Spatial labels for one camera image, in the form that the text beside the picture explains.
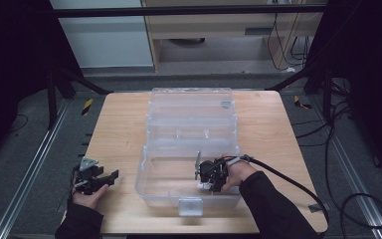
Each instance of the hand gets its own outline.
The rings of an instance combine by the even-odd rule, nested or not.
[[[222,186],[222,190],[226,191],[233,186],[241,185],[242,181],[245,181],[251,174],[256,172],[249,163],[239,161],[231,166],[228,166],[229,178],[228,181]]]
[[[108,187],[109,185],[105,184],[92,195],[85,195],[75,191],[73,195],[73,203],[95,210],[98,200],[106,193]]]

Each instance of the wooden table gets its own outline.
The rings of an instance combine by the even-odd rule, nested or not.
[[[148,207],[135,192],[135,176],[145,145],[145,115],[151,93],[116,93],[106,97],[86,157],[97,159],[104,172],[120,177],[99,202],[103,234],[253,233],[259,232],[243,199],[232,209],[205,208],[202,217],[180,217],[177,208]],[[263,161],[314,192],[311,179],[277,92],[233,92],[242,152]],[[267,172],[318,231],[326,229],[315,201],[300,189]]]

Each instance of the clear plastic container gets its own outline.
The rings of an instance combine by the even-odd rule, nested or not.
[[[223,153],[240,155],[230,89],[154,89],[148,104],[147,141],[135,189],[149,206],[178,207],[182,216],[203,207],[234,207],[237,188],[213,193],[197,187],[195,163]]]

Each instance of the electrical cable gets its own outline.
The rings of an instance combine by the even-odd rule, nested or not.
[[[287,177],[286,175],[282,174],[281,172],[275,170],[274,168],[268,166],[267,164],[261,162],[261,161],[258,161],[256,159],[253,159],[253,158],[250,158],[250,162],[258,165],[258,166],[261,166],[262,168],[265,168],[266,170],[268,170],[269,172],[277,175],[278,177],[284,179],[285,181],[293,184],[294,186],[296,186],[297,188],[301,189],[302,191],[304,191],[306,194],[308,194],[310,197],[312,197],[312,199],[314,199],[314,201],[318,204],[318,206],[321,208],[321,211],[323,212],[323,215],[324,215],[324,218],[327,222],[327,228],[328,228],[328,224],[329,224],[329,217],[328,217],[328,212],[327,212],[327,209],[324,207],[324,204],[322,203],[322,201],[313,193],[311,192],[308,188],[306,188],[305,186],[303,186],[302,184],[296,182],[295,180]],[[322,238],[325,234],[325,232],[327,231],[327,229],[323,232],[320,233],[320,237]]]
[[[332,89],[333,89],[332,93],[334,95],[349,97],[350,92],[346,89],[346,85],[344,81],[343,81],[343,86],[340,86],[338,83],[332,80]]]
[[[347,92],[349,92],[350,93],[350,91],[347,89],[347,87],[346,87],[346,81],[347,81],[347,79],[345,79],[345,78],[342,78],[342,80],[344,80],[344,81],[342,81],[342,84],[343,84],[343,89],[345,89]]]
[[[24,123],[23,123],[21,126],[15,128],[15,129],[9,130],[8,133],[11,133],[11,132],[15,132],[15,131],[20,130],[20,129],[23,128],[23,127],[27,124],[27,122],[29,121],[29,118],[28,118],[27,116],[25,116],[25,115],[18,114],[17,117],[23,117],[23,118],[25,119]]]
[[[316,128],[316,129],[315,129],[315,130],[313,130],[313,131],[307,132],[307,133],[305,133],[305,134],[302,134],[302,135],[298,135],[298,136],[296,136],[296,138],[301,138],[301,137],[305,137],[305,136],[308,136],[308,135],[314,134],[314,133],[316,133],[316,132],[320,131],[322,128],[326,127],[326,126],[328,126],[328,124],[327,124],[327,123],[323,124],[322,126],[320,126],[320,127]]]
[[[340,24],[340,26],[337,26],[337,30],[334,31],[330,37],[327,38],[327,41],[323,44],[323,46],[316,52],[311,54],[312,57],[306,60],[305,68],[303,71],[300,71],[296,73],[294,76],[289,77],[288,79],[284,80],[283,82],[280,82],[273,87],[266,88],[267,91],[280,91],[282,88],[292,84],[293,82],[301,79],[302,77],[307,77],[308,73],[312,73],[318,66],[321,66],[320,64],[324,64],[324,58],[322,59],[321,56],[329,56],[329,52],[332,51],[332,46],[335,44],[335,39],[339,37],[339,35],[342,34],[343,30],[347,27],[347,25],[352,20],[355,13],[357,13],[357,10],[359,6],[361,5],[362,0],[358,1],[346,1],[346,4],[339,4],[339,9],[351,9],[349,13],[346,13],[344,15],[348,15],[346,19],[344,19],[343,23]]]
[[[57,211],[59,212],[60,211],[60,208],[62,206],[62,203],[64,201],[64,199],[67,197],[67,206],[70,205],[70,203],[73,201],[73,196],[74,196],[74,193],[75,191],[73,191],[73,188],[74,188],[74,180],[75,180],[75,177],[76,177],[76,171],[78,171],[80,169],[80,165],[77,164],[75,167],[73,167],[73,169],[71,170],[71,176],[70,176],[70,189],[64,193],[64,195],[62,196],[61,198],[61,201],[60,203],[58,204],[58,207],[57,207]]]
[[[312,146],[323,146],[326,142],[318,143],[318,144],[299,144],[300,147],[312,147]]]
[[[305,43],[303,46],[302,67],[305,67],[306,59],[308,58],[309,51],[309,37],[305,37]]]
[[[284,58],[285,62],[287,62],[289,64],[290,67],[297,67],[297,66],[300,66],[300,64],[294,64],[294,63],[290,63],[288,60],[287,60],[287,57],[285,56],[285,50],[284,50],[284,47],[282,46],[282,42],[281,42],[281,38],[279,36],[279,31],[278,31],[278,28],[277,28],[277,22],[278,22],[278,13],[275,13],[275,21],[273,23],[273,27],[272,27],[272,31],[268,37],[268,40],[267,40],[267,45],[268,45],[268,48],[269,48],[269,53],[272,57],[272,59],[274,58],[273,55],[272,55],[272,52],[270,51],[270,39],[271,39],[271,36],[272,36],[272,33],[274,32],[274,30],[276,30],[276,35],[278,37],[278,42],[279,42],[279,46],[281,47],[281,52],[282,52],[282,57]],[[283,70],[286,70],[286,69],[281,69],[281,68],[278,68],[276,65],[275,65],[275,68],[279,71],[283,71]]]
[[[296,41],[299,41],[299,37],[295,37],[293,39],[293,43],[292,43],[292,46],[290,47],[290,55],[297,61],[300,61],[302,60],[302,58],[297,58],[296,56],[300,56],[300,55],[303,55],[303,53],[294,53],[293,52],[293,49],[295,47],[295,44],[296,44]]]
[[[305,38],[305,42],[303,43],[303,51],[302,51],[302,59],[300,60],[300,63],[301,63],[301,66],[302,68],[304,67],[304,64],[305,64],[305,58],[306,58],[306,55],[305,55],[305,52],[306,52],[306,38]]]
[[[357,197],[357,196],[367,196],[367,197],[370,197],[372,198],[374,201],[378,202],[381,206],[382,206],[382,202],[370,195],[370,194],[367,194],[367,193],[353,193],[351,195],[349,195],[348,197],[346,197],[344,200],[343,200],[343,203],[342,203],[342,206],[339,206],[338,203],[336,202],[336,200],[334,199],[332,193],[331,193],[331,188],[330,188],[330,183],[329,183],[329,177],[328,177],[328,149],[329,149],[329,143],[333,137],[333,134],[334,134],[334,131],[335,131],[335,128],[334,128],[334,119],[336,117],[338,117],[339,115],[341,114],[344,114],[344,113],[347,113],[348,112],[348,109],[349,107],[345,107],[343,108],[342,110],[340,110],[339,112],[336,112],[336,109],[337,107],[335,107],[333,109],[333,113],[332,113],[332,125],[331,125],[331,129],[330,129],[330,132],[329,132],[329,135],[327,137],[327,144],[325,145],[325,153],[324,153],[324,159],[325,159],[325,163],[324,163],[324,167],[325,167],[325,171],[324,171],[324,174],[325,174],[325,182],[326,182],[326,187],[327,187],[327,192],[329,194],[329,197],[331,199],[331,201],[333,202],[334,206],[336,207],[336,209],[339,211],[340,213],[340,227],[341,227],[341,230],[342,230],[342,235],[343,235],[343,238],[347,238],[346,236],[346,231],[345,231],[345,228],[344,228],[344,221],[343,221],[343,218],[346,217],[348,218],[349,220],[351,220],[352,222],[360,225],[360,226],[363,226],[365,228],[368,228],[368,229],[382,229],[382,225],[379,225],[379,226],[371,226],[369,224],[365,224],[365,223],[362,223],[356,219],[354,219],[353,217],[349,216],[345,211],[345,207],[346,207],[346,204],[348,201],[350,201],[352,198],[354,197]]]
[[[308,120],[308,121],[302,121],[302,122],[294,122],[294,123],[291,123],[290,125],[294,126],[294,125],[300,125],[300,124],[305,124],[305,123],[310,123],[310,122],[317,122],[317,121],[323,121],[323,120],[317,119],[317,120]]]
[[[318,15],[318,13],[315,13],[314,15],[310,16],[309,18],[302,19],[302,21],[309,21],[309,20],[313,19],[317,15]]]

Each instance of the wall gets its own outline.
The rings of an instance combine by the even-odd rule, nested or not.
[[[51,0],[55,9],[140,7],[139,0]],[[152,67],[143,17],[60,19],[81,68]]]

